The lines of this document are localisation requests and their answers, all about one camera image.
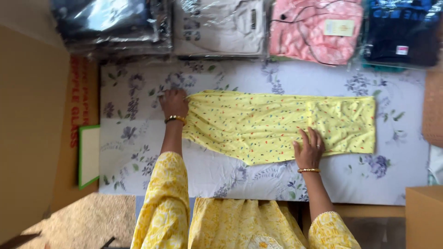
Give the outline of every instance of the clothing tag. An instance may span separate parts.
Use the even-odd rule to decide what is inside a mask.
[[[352,36],[353,33],[353,20],[325,20],[324,35]]]
[[[255,9],[251,10],[251,29],[256,29],[257,23],[257,11]]]
[[[408,55],[408,50],[409,50],[408,46],[397,46],[395,54]]]

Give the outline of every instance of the beige rug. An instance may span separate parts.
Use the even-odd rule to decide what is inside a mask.
[[[117,239],[111,247],[129,247],[136,224],[135,199],[90,194],[24,231],[42,235],[19,249],[100,249],[112,236]]]

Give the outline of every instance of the floral bedsheet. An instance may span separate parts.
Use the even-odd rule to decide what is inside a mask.
[[[421,134],[425,72],[379,73],[303,61],[108,64],[101,73],[100,192],[144,195],[163,135],[157,96],[183,87],[377,99],[376,154],[329,156],[320,168],[333,202],[404,205],[405,187],[427,185]],[[190,197],[308,201],[294,161],[247,166],[183,141]]]

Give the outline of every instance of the gold bangle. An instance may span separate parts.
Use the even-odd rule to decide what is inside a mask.
[[[317,173],[320,173],[322,171],[319,170],[319,169],[299,169],[299,170],[297,170],[297,172],[298,173],[303,173],[303,172],[317,172]]]
[[[165,124],[166,124],[167,122],[171,121],[171,120],[180,120],[180,121],[183,122],[183,126],[185,126],[186,123],[187,123],[187,122],[186,122],[186,119],[185,119],[184,117],[182,117],[182,116],[177,116],[177,115],[173,115],[173,116],[169,116],[169,117],[165,118]]]

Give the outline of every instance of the yellow floral kurta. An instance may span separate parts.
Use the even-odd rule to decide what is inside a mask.
[[[189,231],[185,164],[165,152],[155,164],[132,249],[360,248],[335,212],[319,215],[303,236],[286,202],[197,198]]]
[[[299,129],[317,129],[324,156],[374,153],[375,100],[207,90],[188,96],[183,138],[247,165],[294,159]]]

